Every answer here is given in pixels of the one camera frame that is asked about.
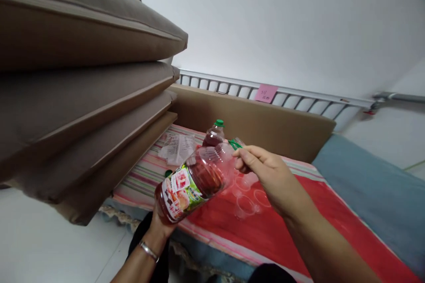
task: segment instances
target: left hand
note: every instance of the left hand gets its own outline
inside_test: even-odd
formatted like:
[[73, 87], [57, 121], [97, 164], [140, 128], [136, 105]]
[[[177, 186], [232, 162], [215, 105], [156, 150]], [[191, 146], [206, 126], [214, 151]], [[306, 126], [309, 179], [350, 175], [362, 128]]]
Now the left hand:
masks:
[[155, 204], [153, 216], [152, 216], [152, 222], [151, 226], [149, 227], [149, 230], [151, 230], [154, 233], [163, 235], [166, 238], [169, 238], [170, 235], [173, 233], [173, 231], [176, 229], [177, 223], [174, 224], [165, 224], [161, 221], [161, 218], [158, 215], [158, 207]]

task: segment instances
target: radiator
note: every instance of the radiator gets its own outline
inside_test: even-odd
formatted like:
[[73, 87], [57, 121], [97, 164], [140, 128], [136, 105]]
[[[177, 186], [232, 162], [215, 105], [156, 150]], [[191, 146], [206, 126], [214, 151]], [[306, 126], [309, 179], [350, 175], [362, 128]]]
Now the radiator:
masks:
[[[176, 83], [245, 99], [254, 99], [260, 83], [180, 70]], [[335, 132], [343, 130], [360, 110], [368, 110], [373, 100], [353, 99], [279, 87], [271, 104], [321, 115], [336, 122]]]

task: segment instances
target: stacked cushions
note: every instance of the stacked cushions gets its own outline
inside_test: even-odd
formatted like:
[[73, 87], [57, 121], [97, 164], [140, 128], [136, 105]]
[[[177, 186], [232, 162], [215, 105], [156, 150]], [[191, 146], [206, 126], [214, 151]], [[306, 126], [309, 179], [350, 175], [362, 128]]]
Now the stacked cushions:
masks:
[[3, 74], [0, 182], [143, 105], [178, 77], [161, 62]]
[[166, 112], [103, 167], [67, 194], [60, 204], [53, 207], [71, 223], [88, 225], [111, 191], [176, 118], [177, 114]]
[[188, 35], [139, 0], [0, 0], [0, 71], [157, 61]]
[[59, 203], [73, 186], [92, 175], [132, 139], [161, 117], [176, 94], [164, 91], [151, 101], [76, 141], [30, 172], [14, 178], [29, 197]]

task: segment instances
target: bottle label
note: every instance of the bottle label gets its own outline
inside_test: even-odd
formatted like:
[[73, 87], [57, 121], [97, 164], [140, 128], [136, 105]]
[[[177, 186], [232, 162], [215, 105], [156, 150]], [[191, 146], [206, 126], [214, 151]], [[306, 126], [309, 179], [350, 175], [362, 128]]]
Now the bottle label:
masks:
[[185, 213], [192, 211], [208, 200], [202, 198], [202, 194], [195, 185], [186, 163], [162, 182], [162, 196], [172, 222], [177, 222]]

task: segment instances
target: clear plastic bottle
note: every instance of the clear plastic bottle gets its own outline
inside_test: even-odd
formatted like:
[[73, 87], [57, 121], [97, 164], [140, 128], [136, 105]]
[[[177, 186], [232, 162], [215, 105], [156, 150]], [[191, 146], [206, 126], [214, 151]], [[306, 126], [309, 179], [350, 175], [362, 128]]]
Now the clear plastic bottle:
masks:
[[155, 189], [155, 204], [164, 223], [176, 223], [233, 182], [234, 141], [197, 149]]
[[215, 147], [221, 142], [225, 141], [224, 137], [224, 122], [221, 119], [216, 120], [214, 125], [207, 130], [205, 135], [204, 142], [202, 143], [203, 147]]

